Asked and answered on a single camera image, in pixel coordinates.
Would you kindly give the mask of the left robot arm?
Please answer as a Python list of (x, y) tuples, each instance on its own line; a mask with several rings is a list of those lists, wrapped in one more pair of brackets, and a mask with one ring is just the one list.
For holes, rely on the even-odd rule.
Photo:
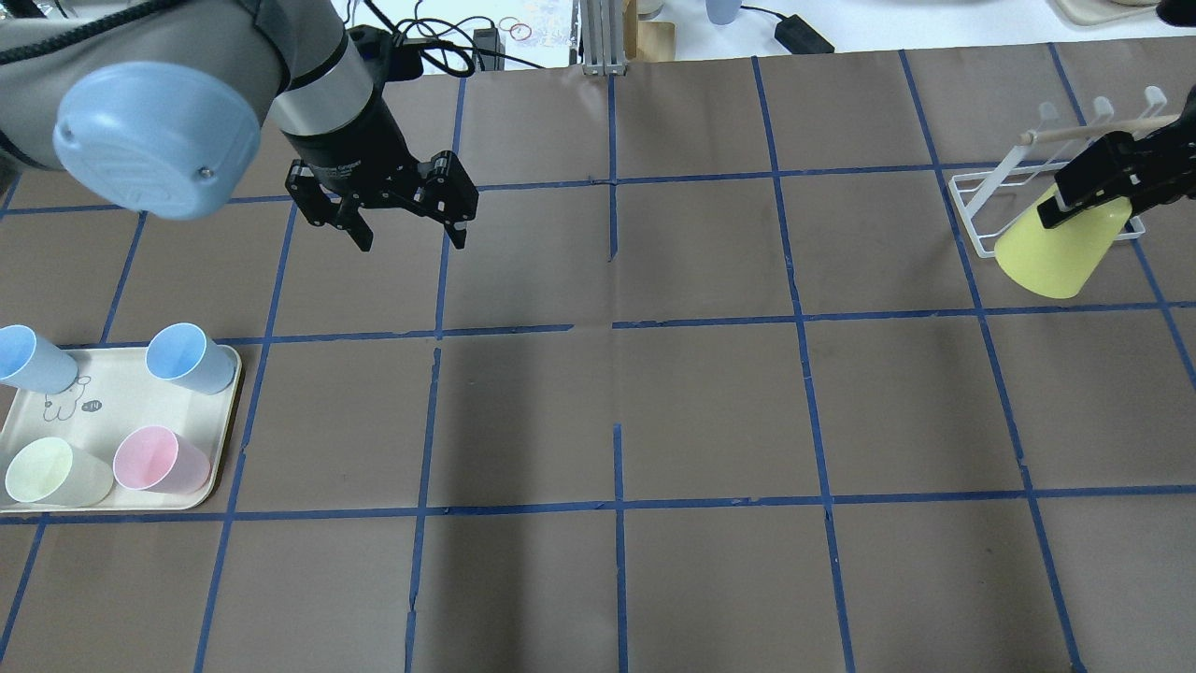
[(364, 209), (399, 208), (465, 246), (480, 194), (460, 157), (414, 157), (383, 94), (451, 43), (347, 27), (328, 1), (138, 1), (90, 19), (33, 1), (4, 11), (4, 186), (67, 172), (120, 208), (205, 218), (273, 123), (295, 149), (283, 186), (311, 225), (370, 251)]

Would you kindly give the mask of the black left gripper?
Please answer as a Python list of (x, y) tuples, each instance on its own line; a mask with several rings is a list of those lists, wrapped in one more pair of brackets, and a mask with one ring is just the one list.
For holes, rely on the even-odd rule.
[[(334, 131), (315, 136), (283, 131), (283, 136), (300, 159), (291, 163), (285, 186), (311, 226), (332, 226), (359, 251), (370, 252), (376, 234), (360, 216), (360, 201), (390, 203), (413, 196), (419, 216), (440, 222), (448, 243), (465, 247), (478, 188), (452, 149), (441, 149), (426, 163), (413, 157), (380, 88), (372, 91), (354, 120)], [(334, 201), (324, 188), (347, 197)]]

